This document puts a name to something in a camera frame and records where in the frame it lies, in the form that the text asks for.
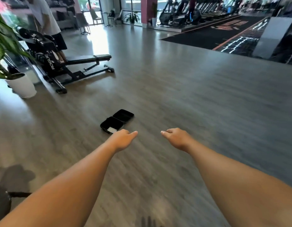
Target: black case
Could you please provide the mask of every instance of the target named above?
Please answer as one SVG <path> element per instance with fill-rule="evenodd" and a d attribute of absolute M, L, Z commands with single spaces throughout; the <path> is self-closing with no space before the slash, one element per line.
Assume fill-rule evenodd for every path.
<path fill-rule="evenodd" d="M 118 131 L 132 117 L 134 117 L 133 113 L 126 111 L 124 109 L 121 109 L 117 113 L 115 113 L 112 117 L 109 117 L 104 122 L 102 122 L 100 127 L 108 134 L 112 134 L 111 132 L 108 131 L 108 129 L 110 127 L 114 128 Z"/>

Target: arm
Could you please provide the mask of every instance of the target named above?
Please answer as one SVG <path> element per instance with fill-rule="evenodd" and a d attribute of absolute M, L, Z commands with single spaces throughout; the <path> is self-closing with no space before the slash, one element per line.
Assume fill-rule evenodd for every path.
<path fill-rule="evenodd" d="M 41 29 L 40 33 L 43 34 L 44 32 L 46 32 L 46 30 L 50 26 L 50 18 L 49 18 L 49 15 L 47 15 L 47 14 L 42 14 L 42 17 L 43 17 L 44 25 L 43 25 L 43 28 Z"/>
<path fill-rule="evenodd" d="M 292 226 L 292 188 L 259 170 L 216 153 L 179 128 L 162 131 L 190 154 L 214 201 L 232 227 Z"/>
<path fill-rule="evenodd" d="M 38 20 L 35 18 L 35 16 L 33 17 L 33 19 L 34 19 L 34 22 L 35 22 L 35 26 L 37 27 L 37 31 L 38 31 L 38 32 L 41 32 L 42 28 L 41 28 L 40 23 L 39 23 Z"/>
<path fill-rule="evenodd" d="M 31 194 L 0 221 L 0 227 L 84 226 L 97 200 L 108 164 L 137 131 L 114 133 L 105 143 Z"/>

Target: wooden floor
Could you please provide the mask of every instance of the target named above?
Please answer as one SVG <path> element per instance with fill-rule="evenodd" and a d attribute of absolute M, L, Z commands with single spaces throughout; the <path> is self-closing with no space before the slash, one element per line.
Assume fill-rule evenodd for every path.
<path fill-rule="evenodd" d="M 23 100 L 0 81 L 0 184 L 35 191 L 103 143 L 119 109 L 139 136 L 111 161 L 86 226 L 228 226 L 197 168 L 160 131 L 200 142 L 292 186 L 292 66 L 160 41 L 166 32 L 66 32 L 67 55 L 110 53 L 115 75 L 46 83 Z"/>

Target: potted plant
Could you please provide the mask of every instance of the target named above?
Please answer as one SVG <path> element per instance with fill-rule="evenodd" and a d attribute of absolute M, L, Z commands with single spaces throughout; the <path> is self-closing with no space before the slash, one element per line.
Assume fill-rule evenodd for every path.
<path fill-rule="evenodd" d="M 155 27 L 157 21 L 157 3 L 155 2 L 152 3 L 152 12 L 153 12 L 152 26 Z"/>
<path fill-rule="evenodd" d="M 136 11 L 132 11 L 131 13 L 127 14 L 125 16 L 125 19 L 126 19 L 126 22 L 130 22 L 131 28 L 133 28 L 135 22 L 136 23 L 139 23 L 140 22 L 140 18 L 137 15 L 137 12 Z"/>
<path fill-rule="evenodd" d="M 30 98 L 36 94 L 35 87 L 31 80 L 16 68 L 5 69 L 2 66 L 2 59 L 7 57 L 6 52 L 15 55 L 23 55 L 32 58 L 19 44 L 11 27 L 5 24 L 0 16 L 0 79 L 4 79 L 9 87 L 20 97 Z"/>

